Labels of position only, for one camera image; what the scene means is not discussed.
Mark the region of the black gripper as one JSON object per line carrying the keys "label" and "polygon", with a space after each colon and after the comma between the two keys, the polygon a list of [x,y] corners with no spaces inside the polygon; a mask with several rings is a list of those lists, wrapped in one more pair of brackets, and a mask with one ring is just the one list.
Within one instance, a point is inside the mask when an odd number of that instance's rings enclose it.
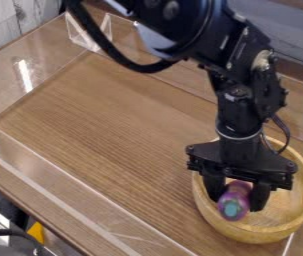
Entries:
{"label": "black gripper", "polygon": [[262,211],[271,190],[291,190],[298,165],[286,157],[260,147],[255,156],[232,149],[232,159],[222,159],[219,141],[186,147],[187,168],[203,176],[210,199],[216,202],[224,193],[226,178],[256,183],[250,192],[250,211]]}

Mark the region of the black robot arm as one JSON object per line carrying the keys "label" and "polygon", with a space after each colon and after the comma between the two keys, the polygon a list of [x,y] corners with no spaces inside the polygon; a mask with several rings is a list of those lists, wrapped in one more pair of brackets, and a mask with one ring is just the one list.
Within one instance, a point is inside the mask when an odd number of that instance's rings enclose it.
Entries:
{"label": "black robot arm", "polygon": [[116,0],[139,23],[151,52],[166,60],[194,60],[207,70],[218,98],[219,139],[190,145],[187,168],[203,177],[211,200],[228,178],[252,184],[250,210],[270,193],[291,189],[297,164],[262,143],[263,123],[278,118],[287,90],[276,76],[270,38],[226,0]]}

